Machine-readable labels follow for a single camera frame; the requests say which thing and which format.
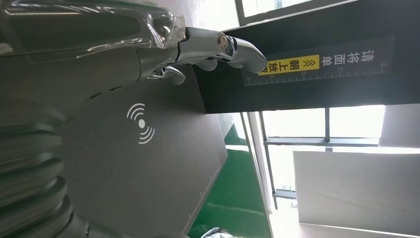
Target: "metallic robot arm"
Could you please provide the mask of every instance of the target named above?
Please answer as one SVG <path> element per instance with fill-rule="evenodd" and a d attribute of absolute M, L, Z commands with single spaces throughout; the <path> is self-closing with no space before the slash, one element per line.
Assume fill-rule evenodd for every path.
<path fill-rule="evenodd" d="M 168 10 L 109 0 L 0 0 L 0 238 L 125 238 L 77 217 L 55 128 L 86 100 L 174 65 L 262 71 L 252 44 L 185 27 Z"/>

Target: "robotic hand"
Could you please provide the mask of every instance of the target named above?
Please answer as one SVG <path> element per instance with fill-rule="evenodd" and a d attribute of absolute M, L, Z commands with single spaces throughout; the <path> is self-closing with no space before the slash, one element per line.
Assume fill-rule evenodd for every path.
<path fill-rule="evenodd" d="M 211 71 L 221 61 L 234 68 L 245 67 L 254 73 L 261 72 L 267 64 L 264 55 L 254 45 L 222 32 L 186 27 L 186 35 L 188 37 L 178 43 L 176 57 L 170 58 L 171 63 L 159 65 L 148 78 L 162 78 L 181 84 L 185 76 L 171 66 L 177 64 L 195 64 Z"/>
<path fill-rule="evenodd" d="M 27 55 L 34 63 L 135 47 L 141 78 L 175 84 L 185 79 L 173 68 L 179 64 L 210 71 L 221 61 L 255 73 L 266 66 L 264 55 L 247 41 L 185 27 L 183 17 L 166 9 L 124 1 L 2 0 L 0 21 L 0 57 Z"/>

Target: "white wall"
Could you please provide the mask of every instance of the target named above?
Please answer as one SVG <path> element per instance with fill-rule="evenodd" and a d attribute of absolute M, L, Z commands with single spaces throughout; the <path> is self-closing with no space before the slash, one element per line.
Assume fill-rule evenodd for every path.
<path fill-rule="evenodd" d="M 379 145 L 420 148 L 420 104 L 386 106 Z"/>
<path fill-rule="evenodd" d="M 294 152 L 301 223 L 420 235 L 420 155 Z"/>

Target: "window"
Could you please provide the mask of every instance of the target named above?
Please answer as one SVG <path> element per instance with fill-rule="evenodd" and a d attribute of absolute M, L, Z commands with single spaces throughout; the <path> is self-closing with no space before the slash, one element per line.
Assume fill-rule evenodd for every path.
<path fill-rule="evenodd" d="M 296 191 L 293 151 L 325 151 L 324 146 L 269 145 L 268 152 L 273 168 L 276 189 Z"/>
<path fill-rule="evenodd" d="M 384 105 L 331 108 L 330 136 L 379 138 L 384 114 Z"/>
<path fill-rule="evenodd" d="M 263 112 L 267 136 L 324 137 L 325 109 Z"/>
<path fill-rule="evenodd" d="M 247 17 L 306 1 L 310 0 L 242 0 L 242 5 L 244 6 L 244 15 Z"/>
<path fill-rule="evenodd" d="M 276 208 L 297 207 L 293 151 L 375 151 L 384 113 L 384 105 L 261 112 Z"/>
<path fill-rule="evenodd" d="M 235 0 L 241 26 L 346 0 Z"/>

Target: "black panel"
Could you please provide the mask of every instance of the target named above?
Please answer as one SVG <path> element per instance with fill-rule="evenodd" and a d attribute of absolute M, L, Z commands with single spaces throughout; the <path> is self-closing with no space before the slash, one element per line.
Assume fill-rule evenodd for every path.
<path fill-rule="evenodd" d="M 420 1 L 360 0 L 226 32 L 265 55 L 394 36 L 392 72 L 244 86 L 241 71 L 195 68 L 208 113 L 420 103 Z"/>

